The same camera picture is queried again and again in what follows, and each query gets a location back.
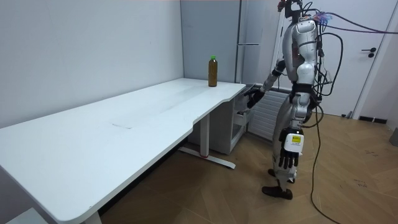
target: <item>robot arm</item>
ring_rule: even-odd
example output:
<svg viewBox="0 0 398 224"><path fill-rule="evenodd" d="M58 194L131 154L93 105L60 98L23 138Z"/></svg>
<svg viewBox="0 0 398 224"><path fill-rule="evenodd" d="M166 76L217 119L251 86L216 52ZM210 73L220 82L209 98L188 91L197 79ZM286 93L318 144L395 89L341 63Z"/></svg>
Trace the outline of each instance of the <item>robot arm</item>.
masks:
<svg viewBox="0 0 398 224"><path fill-rule="evenodd" d="M278 60L273 71L268 75L268 78L262 84L260 88L249 90L244 96L249 96L248 108L249 110L258 103L261 98L265 95L266 91L269 91L276 80L283 74L286 68L285 60Z"/></svg>

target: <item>radiator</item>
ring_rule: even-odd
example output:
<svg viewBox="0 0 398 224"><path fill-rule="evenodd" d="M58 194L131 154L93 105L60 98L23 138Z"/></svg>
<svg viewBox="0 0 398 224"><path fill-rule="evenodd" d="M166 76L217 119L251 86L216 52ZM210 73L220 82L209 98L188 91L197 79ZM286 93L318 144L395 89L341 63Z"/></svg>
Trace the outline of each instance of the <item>radiator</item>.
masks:
<svg viewBox="0 0 398 224"><path fill-rule="evenodd" d="M272 140L275 130L276 116L285 98L289 94L271 90L253 108L253 118L249 124L249 132L268 140Z"/></svg>

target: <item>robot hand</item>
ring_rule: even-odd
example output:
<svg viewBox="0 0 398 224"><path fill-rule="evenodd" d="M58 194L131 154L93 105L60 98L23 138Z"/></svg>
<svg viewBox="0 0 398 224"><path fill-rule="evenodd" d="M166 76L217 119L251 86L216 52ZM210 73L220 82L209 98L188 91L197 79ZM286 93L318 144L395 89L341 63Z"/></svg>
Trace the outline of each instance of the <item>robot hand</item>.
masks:
<svg viewBox="0 0 398 224"><path fill-rule="evenodd" d="M289 152L285 149L280 150L279 167L284 167L284 169L292 168L293 164L295 167L299 165L299 152Z"/></svg>
<svg viewBox="0 0 398 224"><path fill-rule="evenodd" d="M253 88L247 91L244 96L249 96L248 108L251 109L261 98L264 96L265 92L261 91L260 88Z"/></svg>

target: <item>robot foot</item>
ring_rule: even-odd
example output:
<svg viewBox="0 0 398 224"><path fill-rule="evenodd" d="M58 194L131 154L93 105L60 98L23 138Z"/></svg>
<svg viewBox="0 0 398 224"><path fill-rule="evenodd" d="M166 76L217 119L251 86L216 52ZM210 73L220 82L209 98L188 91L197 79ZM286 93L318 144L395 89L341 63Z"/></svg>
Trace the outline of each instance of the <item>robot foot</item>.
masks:
<svg viewBox="0 0 398 224"><path fill-rule="evenodd" d="M269 169L269 170L268 170L268 174L271 175L271 176L273 176L273 177L276 177L276 176L275 176L275 172L274 172L273 169ZM293 181L288 180L287 182L288 182L288 183L291 183L291 184L294 184L294 183L296 182L296 179L293 179Z"/></svg>
<svg viewBox="0 0 398 224"><path fill-rule="evenodd" d="M283 198L286 200L292 200L293 199L293 193L291 190L286 189L284 192L281 187L262 187L261 189L262 193L271 196L271 197L276 197L276 198Z"/></svg>

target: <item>desk foot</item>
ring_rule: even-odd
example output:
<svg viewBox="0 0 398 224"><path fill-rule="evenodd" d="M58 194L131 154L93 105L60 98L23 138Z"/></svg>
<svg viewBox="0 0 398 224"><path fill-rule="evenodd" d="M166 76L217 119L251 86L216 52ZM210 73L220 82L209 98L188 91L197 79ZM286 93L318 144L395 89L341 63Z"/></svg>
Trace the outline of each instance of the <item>desk foot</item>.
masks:
<svg viewBox="0 0 398 224"><path fill-rule="evenodd" d="M100 215L98 212L95 212L92 216L86 219L82 224L102 224Z"/></svg>
<svg viewBox="0 0 398 224"><path fill-rule="evenodd" d="M206 160L208 160L208 161L221 164L221 165L226 166L227 168L230 168L230 169L235 169L235 167L236 167L236 165L233 164L232 162L228 162L228 161L225 161L225 160L222 160L222 159L219 159L219 158L215 158L215 157L213 157L213 156L208 156L207 158L204 158L204 157L202 157L202 156L200 155L199 152L196 152L195 150L192 150L192 149L188 149L188 148L186 148L186 147L181 147L179 150L182 151L182 152L186 152L186 153L188 153L188 154L191 154L191 155L200 157L200 158L202 158L202 159L206 159Z"/></svg>

